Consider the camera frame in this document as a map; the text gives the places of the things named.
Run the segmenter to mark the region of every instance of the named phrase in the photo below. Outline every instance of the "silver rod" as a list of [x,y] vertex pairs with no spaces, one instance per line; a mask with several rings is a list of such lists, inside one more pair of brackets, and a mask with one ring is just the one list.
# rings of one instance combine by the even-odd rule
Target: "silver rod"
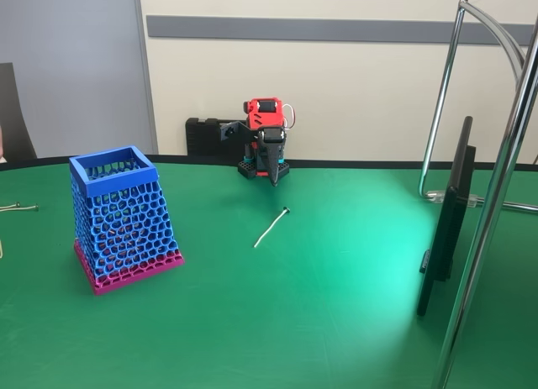
[[514,72],[515,82],[521,77],[521,67],[523,67],[523,62],[525,61],[525,55],[521,47],[515,43],[514,38],[503,28],[499,22],[487,15],[483,10],[473,6],[467,1],[461,1],[460,7],[465,9],[470,13],[474,18],[478,19],[484,24],[486,28],[495,36],[495,39],[503,47],[506,55],[509,58],[510,65],[512,66],[512,71]]
[[[483,204],[484,204],[483,197],[478,197],[477,205],[483,206]],[[515,210],[515,211],[525,211],[527,213],[538,213],[538,206],[525,204],[524,202],[504,202],[503,208],[506,208],[508,210]]]
[[483,210],[478,221],[477,230],[472,239],[469,257],[463,271],[456,302],[452,309],[451,320],[446,330],[445,341],[440,353],[439,365],[432,381],[433,389],[444,389],[451,373],[455,351],[462,336],[462,329],[468,315],[472,297],[477,288],[478,278],[497,226],[510,177],[514,172],[515,162],[520,152],[521,143],[530,120],[532,107],[538,91],[538,20],[532,35],[525,59],[523,72],[510,112],[508,125],[504,132],[497,162],[489,182],[488,193],[484,199]]
[[435,105],[434,119],[431,123],[430,136],[428,137],[428,144],[426,145],[426,152],[424,155],[424,161],[422,163],[422,171],[420,172],[419,195],[423,198],[427,198],[425,193],[426,174],[430,168],[431,154],[434,150],[435,137],[437,135],[437,129],[439,128],[440,116],[443,112],[443,105],[445,104],[448,81],[451,79],[452,65],[454,64],[454,57],[456,56],[457,41],[460,38],[460,31],[462,30],[464,15],[465,9],[458,6],[456,21],[454,22],[454,28],[452,29],[451,42],[448,47],[448,55],[446,56],[445,70],[443,71],[443,78],[440,82],[439,96],[437,97],[437,104]]

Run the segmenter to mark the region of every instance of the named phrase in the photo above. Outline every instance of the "blue lattice basket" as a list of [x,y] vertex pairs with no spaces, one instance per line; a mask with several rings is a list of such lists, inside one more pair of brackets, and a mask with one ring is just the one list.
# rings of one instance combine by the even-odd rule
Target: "blue lattice basket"
[[102,294],[183,263],[157,169],[134,146],[70,158],[75,251]]

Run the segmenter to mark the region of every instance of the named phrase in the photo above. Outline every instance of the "cable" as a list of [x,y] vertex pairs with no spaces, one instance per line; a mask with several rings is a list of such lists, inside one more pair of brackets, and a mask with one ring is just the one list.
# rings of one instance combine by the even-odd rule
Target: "cable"
[[290,130],[290,129],[292,129],[293,126],[295,125],[295,109],[294,109],[293,106],[290,105],[289,103],[284,103],[284,104],[282,105],[282,109],[284,109],[286,106],[288,106],[290,109],[292,109],[292,120],[293,120],[293,124],[292,124],[290,127],[288,127],[288,126],[287,126],[287,118],[286,118],[286,116],[284,116],[284,128],[285,128],[286,130]]
[[20,202],[16,202],[15,204],[12,204],[11,206],[0,207],[0,210],[5,210],[8,208],[15,208],[15,207],[20,207]]
[[37,204],[31,207],[9,207],[9,208],[2,208],[0,209],[0,213],[3,213],[5,211],[26,211],[26,210],[36,210],[38,211],[40,209],[40,206]]
[[285,207],[284,208],[284,211],[282,211],[280,213],[280,215],[278,217],[275,218],[275,220],[272,222],[271,226],[266,230],[266,232],[264,232],[260,238],[258,238],[258,240],[256,241],[256,243],[254,244],[254,247],[256,247],[260,242],[261,240],[269,233],[269,231],[272,229],[272,227],[275,226],[275,224],[278,222],[278,220],[280,218],[282,218],[284,215],[286,215],[287,213],[289,213],[289,208]]

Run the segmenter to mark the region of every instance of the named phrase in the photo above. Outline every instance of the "monitor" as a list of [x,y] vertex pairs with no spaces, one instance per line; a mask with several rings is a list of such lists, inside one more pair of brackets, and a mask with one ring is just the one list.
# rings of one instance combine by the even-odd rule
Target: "monitor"
[[434,281],[445,281],[451,275],[452,258],[467,210],[474,168],[476,149],[468,145],[471,125],[472,118],[467,116],[463,122],[462,133],[452,163],[433,244],[429,250],[426,250],[420,265],[424,280],[417,307],[419,316],[426,314]]

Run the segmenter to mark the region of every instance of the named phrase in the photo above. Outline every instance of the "pink basket base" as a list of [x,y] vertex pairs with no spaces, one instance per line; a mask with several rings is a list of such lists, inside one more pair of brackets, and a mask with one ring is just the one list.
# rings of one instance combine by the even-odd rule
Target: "pink basket base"
[[93,272],[87,264],[86,256],[84,255],[81,246],[78,244],[77,239],[75,240],[75,252],[95,295],[101,295],[116,290],[131,282],[143,280],[147,277],[169,270],[172,267],[182,265],[185,262],[179,250],[175,250],[168,252],[166,255],[157,256],[157,259],[149,259],[148,261],[143,261],[139,265],[124,267],[120,271],[115,271],[108,276],[100,276],[95,280]]

